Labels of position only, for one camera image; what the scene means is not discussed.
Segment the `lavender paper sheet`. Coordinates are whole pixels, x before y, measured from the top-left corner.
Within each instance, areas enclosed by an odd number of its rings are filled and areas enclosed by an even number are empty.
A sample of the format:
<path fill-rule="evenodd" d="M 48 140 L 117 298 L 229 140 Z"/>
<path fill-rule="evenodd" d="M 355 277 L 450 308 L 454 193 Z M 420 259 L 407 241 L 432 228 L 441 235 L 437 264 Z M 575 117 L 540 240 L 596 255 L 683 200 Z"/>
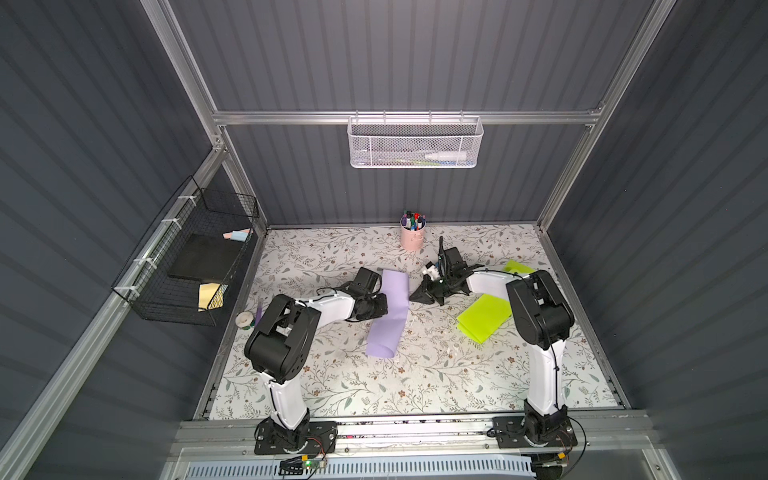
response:
<path fill-rule="evenodd" d="M 395 356 L 409 312 L 409 278 L 404 272 L 384 270 L 381 292 L 386 295 L 388 312 L 371 324 L 366 355 L 391 359 Z"/>

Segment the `lime green paper sheet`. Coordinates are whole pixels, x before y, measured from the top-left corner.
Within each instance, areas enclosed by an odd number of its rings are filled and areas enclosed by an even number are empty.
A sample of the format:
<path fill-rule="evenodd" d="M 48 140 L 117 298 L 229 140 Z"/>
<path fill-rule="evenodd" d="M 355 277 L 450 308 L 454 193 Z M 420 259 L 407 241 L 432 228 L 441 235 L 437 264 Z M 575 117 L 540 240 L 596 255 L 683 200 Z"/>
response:
<path fill-rule="evenodd" d="M 457 317 L 457 328 L 470 340 L 483 344 L 511 315 L 508 300 L 482 295 Z"/>

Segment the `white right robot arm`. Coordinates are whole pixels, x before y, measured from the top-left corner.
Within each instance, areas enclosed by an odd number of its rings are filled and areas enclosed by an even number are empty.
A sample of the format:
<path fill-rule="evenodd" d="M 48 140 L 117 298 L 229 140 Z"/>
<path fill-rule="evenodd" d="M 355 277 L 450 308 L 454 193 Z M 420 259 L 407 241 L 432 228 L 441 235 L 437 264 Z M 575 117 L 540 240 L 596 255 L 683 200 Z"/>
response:
<path fill-rule="evenodd" d="M 429 264 L 409 300 L 442 305 L 458 293 L 507 301 L 517 333 L 529 346 L 525 427 L 531 436 L 563 428 L 569 421 L 563 356 L 575 318 L 551 274 L 545 270 L 519 274 L 479 265 L 448 268 Z"/>

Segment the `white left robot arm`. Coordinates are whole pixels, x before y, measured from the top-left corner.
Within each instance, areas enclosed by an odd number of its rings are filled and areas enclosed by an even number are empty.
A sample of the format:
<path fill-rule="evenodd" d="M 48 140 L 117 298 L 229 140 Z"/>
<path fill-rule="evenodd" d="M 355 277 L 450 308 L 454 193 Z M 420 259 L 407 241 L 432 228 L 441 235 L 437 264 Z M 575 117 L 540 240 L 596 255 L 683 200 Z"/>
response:
<path fill-rule="evenodd" d="M 364 267 L 353 279 L 322 287 L 311 298 L 275 296 L 244 347 L 245 357 L 268 387 L 274 424 L 297 433 L 309 422 L 299 374 L 320 328 L 335 322 L 376 320 L 387 313 L 382 275 Z"/>

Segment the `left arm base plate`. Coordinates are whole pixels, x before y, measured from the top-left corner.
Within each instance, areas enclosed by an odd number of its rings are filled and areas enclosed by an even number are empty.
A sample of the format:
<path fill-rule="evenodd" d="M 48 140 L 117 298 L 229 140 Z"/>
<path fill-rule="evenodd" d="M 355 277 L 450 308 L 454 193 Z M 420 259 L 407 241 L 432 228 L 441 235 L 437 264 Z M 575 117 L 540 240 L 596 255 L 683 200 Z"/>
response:
<path fill-rule="evenodd" d="M 254 454 L 322 456 L 335 451 L 337 436 L 337 422 L 303 422 L 296 430 L 288 430 L 267 418 L 254 432 Z"/>

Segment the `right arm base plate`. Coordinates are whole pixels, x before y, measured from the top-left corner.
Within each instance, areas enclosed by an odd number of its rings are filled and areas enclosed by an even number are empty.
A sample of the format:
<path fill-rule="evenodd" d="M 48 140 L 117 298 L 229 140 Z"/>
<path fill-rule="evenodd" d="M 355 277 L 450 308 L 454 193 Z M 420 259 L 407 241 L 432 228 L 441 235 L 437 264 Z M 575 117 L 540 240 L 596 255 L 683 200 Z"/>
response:
<path fill-rule="evenodd" d="M 523 415 L 494 417 L 486 436 L 495 439 L 500 449 L 547 447 L 570 450 L 579 444 L 568 419 L 552 424 Z"/>

